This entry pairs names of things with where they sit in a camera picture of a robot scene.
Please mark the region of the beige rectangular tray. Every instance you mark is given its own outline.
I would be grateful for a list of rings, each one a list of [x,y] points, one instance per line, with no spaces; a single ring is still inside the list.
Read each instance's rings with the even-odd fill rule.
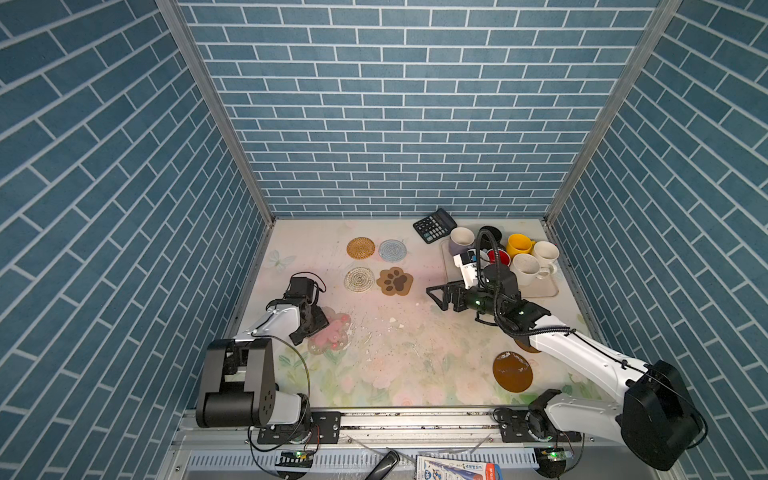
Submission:
[[[460,268],[454,263],[453,257],[449,252],[449,240],[443,239],[439,242],[443,264],[445,267],[446,281],[459,281],[463,283],[463,277]],[[534,279],[529,285],[522,286],[520,292],[523,298],[552,298],[558,295],[559,289],[553,276],[544,279]]]

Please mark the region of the pink flower coaster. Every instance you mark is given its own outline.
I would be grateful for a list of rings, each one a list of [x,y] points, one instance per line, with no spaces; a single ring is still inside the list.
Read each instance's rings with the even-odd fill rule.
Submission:
[[[308,351],[312,355],[323,355],[328,351],[340,351],[349,343],[349,329],[352,319],[347,313],[337,313],[331,308],[322,308],[328,325],[311,336]]]

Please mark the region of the white mug red inside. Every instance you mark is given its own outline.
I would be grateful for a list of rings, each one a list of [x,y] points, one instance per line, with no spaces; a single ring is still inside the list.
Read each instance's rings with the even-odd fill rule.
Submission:
[[[489,249],[487,251],[487,257],[490,264],[500,262],[506,267],[509,267],[512,261],[509,254],[503,249],[499,250],[498,252],[494,251],[493,249]]]

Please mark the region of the blue woven round coaster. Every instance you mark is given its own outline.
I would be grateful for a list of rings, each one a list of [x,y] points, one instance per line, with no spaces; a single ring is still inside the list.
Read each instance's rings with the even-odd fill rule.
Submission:
[[[407,255],[407,247],[402,241],[387,239],[379,245],[379,256],[389,263],[398,263]]]

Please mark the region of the lilac mug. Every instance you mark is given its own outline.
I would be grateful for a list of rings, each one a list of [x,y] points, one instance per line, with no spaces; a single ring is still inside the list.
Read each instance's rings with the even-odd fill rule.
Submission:
[[[472,248],[475,234],[472,230],[457,226],[449,234],[448,250],[451,256],[459,255]]]

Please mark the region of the printed paper box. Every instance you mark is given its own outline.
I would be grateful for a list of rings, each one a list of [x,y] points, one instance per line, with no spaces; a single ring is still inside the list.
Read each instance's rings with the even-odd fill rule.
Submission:
[[[419,456],[416,480],[501,480],[500,467],[493,463]]]

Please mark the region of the white mug front right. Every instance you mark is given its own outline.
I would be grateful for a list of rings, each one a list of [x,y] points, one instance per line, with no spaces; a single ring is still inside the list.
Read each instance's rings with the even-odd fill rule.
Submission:
[[[531,285],[536,280],[544,280],[552,275],[552,267],[549,264],[524,253],[512,258],[511,271],[515,274],[519,287]]]

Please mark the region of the black mug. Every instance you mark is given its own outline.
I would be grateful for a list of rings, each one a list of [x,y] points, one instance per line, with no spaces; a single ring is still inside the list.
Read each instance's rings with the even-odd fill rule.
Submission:
[[[502,232],[494,226],[485,225],[478,231],[477,241],[481,249],[492,249],[493,245],[501,248]]]

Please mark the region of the black desk calculator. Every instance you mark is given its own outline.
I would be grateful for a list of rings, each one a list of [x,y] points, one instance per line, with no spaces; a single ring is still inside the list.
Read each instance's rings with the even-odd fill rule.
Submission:
[[[438,208],[413,224],[414,230],[426,244],[432,244],[449,236],[456,227],[455,219],[443,208]]]

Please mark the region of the pale woven round coaster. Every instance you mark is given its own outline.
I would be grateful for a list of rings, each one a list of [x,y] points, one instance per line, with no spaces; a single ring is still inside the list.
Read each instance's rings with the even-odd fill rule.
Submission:
[[[367,267],[355,267],[347,272],[344,278],[344,287],[355,293],[370,290],[375,283],[373,271]]]

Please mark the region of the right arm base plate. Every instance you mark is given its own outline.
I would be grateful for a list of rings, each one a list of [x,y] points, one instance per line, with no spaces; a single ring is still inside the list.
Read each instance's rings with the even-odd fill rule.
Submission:
[[[582,434],[557,430],[542,412],[528,409],[497,407],[491,413],[504,443],[564,442],[566,445],[582,440]]]

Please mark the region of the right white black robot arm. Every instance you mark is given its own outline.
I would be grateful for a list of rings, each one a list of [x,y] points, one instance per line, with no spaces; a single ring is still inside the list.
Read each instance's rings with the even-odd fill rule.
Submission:
[[[544,307],[497,287],[465,288],[460,281],[429,287],[443,311],[473,310],[521,344],[546,353],[591,380],[606,400],[576,398],[548,389],[528,406],[528,435],[555,441],[570,432],[626,446],[646,465],[670,470],[682,454],[697,448],[709,425],[696,408],[681,374],[671,364],[628,357],[590,339]]]

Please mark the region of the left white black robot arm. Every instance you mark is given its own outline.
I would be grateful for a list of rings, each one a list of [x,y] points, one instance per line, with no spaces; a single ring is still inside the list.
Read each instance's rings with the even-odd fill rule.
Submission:
[[[308,431],[312,424],[309,396],[278,390],[274,344],[297,347],[328,325],[317,305],[275,300],[247,330],[212,341],[199,385],[197,425]]]

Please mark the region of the tan rattan round coaster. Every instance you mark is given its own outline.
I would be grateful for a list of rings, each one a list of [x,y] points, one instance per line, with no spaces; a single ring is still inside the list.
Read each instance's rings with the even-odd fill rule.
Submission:
[[[349,241],[346,252],[355,260],[363,260],[376,252],[376,244],[368,237],[356,237]]]

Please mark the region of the white mug far right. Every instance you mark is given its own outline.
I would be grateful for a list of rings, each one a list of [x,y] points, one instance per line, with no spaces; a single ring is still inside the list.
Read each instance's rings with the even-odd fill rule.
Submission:
[[[532,249],[533,256],[539,263],[538,277],[543,279],[557,271],[556,261],[560,256],[559,248],[548,241],[538,241]]]

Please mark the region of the black handheld device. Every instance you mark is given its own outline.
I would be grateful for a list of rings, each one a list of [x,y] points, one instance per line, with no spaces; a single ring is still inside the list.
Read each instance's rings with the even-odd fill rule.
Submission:
[[[365,477],[365,480],[384,480],[400,463],[401,457],[394,450],[388,451]]]

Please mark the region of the brown paw print coaster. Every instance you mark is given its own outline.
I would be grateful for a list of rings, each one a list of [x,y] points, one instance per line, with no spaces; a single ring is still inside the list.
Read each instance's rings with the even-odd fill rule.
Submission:
[[[407,296],[413,282],[413,276],[399,267],[382,270],[376,280],[376,284],[386,296]]]

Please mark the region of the yellow mug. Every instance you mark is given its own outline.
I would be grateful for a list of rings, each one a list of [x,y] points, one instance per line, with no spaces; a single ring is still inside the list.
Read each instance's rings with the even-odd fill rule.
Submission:
[[[507,239],[506,252],[514,258],[519,254],[530,254],[534,248],[535,241],[523,234],[512,234]]]

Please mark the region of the amber glossy round coaster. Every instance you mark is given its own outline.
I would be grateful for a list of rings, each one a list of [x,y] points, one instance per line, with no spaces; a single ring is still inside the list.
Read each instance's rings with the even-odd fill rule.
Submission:
[[[512,351],[505,351],[496,356],[492,373],[499,386],[511,393],[522,393],[533,383],[533,370],[530,363],[523,356]]]

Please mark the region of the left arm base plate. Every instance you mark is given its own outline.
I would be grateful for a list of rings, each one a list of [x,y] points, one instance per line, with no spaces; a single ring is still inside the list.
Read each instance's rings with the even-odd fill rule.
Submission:
[[[342,415],[339,411],[312,411],[296,425],[270,425],[258,430],[258,445],[296,443],[337,444]]]

